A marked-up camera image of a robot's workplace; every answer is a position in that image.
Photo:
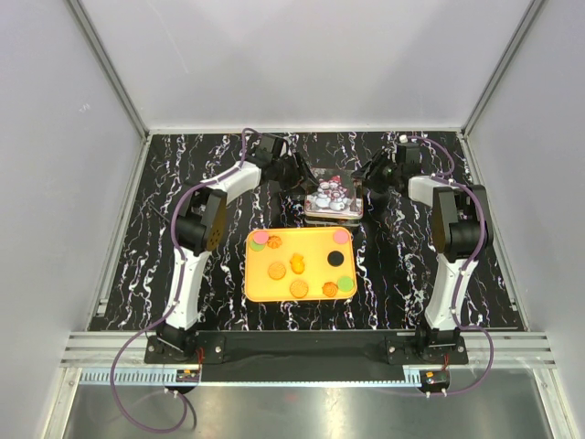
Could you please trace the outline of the gold tin lid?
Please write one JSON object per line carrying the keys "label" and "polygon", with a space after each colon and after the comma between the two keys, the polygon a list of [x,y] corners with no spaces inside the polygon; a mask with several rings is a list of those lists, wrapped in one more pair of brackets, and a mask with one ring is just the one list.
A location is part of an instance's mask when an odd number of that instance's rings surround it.
{"label": "gold tin lid", "polygon": [[352,170],[311,169],[314,180],[307,184],[304,212],[309,218],[360,220],[363,217],[362,183]]}

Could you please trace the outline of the gold cookie tin box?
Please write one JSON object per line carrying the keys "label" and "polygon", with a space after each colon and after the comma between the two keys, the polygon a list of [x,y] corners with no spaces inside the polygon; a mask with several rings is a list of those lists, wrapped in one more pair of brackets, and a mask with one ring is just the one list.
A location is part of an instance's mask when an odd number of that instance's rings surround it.
{"label": "gold cookie tin box", "polygon": [[308,226],[315,227],[345,227],[348,229],[357,228],[361,219],[346,219],[346,218],[326,218],[326,217],[312,217],[305,216],[304,223]]}

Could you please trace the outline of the metal tongs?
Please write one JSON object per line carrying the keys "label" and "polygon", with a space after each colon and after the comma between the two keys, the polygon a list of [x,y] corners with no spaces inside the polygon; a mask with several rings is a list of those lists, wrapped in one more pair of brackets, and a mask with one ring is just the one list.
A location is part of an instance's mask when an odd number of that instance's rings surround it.
{"label": "metal tongs", "polygon": [[171,224],[171,219],[168,218],[166,215],[164,215],[162,212],[160,212],[158,209],[153,208],[154,214],[159,217],[161,220],[163,220],[165,223],[167,224]]}

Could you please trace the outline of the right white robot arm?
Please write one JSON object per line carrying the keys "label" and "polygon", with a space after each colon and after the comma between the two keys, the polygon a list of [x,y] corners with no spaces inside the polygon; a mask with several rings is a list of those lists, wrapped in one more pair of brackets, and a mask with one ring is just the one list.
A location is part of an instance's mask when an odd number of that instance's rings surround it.
{"label": "right white robot arm", "polygon": [[[424,175],[421,148],[441,150],[448,168]],[[438,270],[425,311],[415,330],[416,354],[435,362],[447,350],[459,348],[463,299],[481,253],[493,243],[493,224],[485,187],[456,182],[454,159],[433,140],[403,135],[391,152],[381,149],[353,173],[353,178],[381,194],[394,190],[412,202],[431,209],[431,242]]]}

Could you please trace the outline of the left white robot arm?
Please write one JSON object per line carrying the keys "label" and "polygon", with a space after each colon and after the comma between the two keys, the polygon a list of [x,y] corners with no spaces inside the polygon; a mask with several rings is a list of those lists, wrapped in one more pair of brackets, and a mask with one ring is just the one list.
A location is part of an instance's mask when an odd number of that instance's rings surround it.
{"label": "left white robot arm", "polygon": [[169,226],[174,250],[169,298],[155,324],[158,341],[173,359],[186,362],[197,353],[192,327],[199,319],[199,292],[208,258],[222,240],[229,203],[267,182],[295,190],[315,181],[307,162],[284,138],[247,128],[239,161],[183,192]]}

